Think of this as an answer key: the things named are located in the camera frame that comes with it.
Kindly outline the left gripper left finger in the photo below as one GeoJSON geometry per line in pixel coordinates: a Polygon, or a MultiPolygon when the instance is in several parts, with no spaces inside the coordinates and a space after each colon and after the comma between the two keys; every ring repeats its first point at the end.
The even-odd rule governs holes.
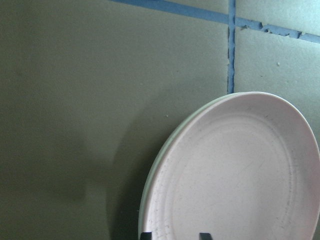
{"type": "Polygon", "coordinates": [[[152,232],[142,232],[140,234],[140,240],[152,240],[152,232]]]}

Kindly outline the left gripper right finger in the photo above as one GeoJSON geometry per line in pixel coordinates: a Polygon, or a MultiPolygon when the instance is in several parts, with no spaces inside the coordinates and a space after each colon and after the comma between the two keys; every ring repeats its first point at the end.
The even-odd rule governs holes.
{"type": "Polygon", "coordinates": [[[208,232],[200,232],[199,240],[212,240],[212,235],[208,232]]]}

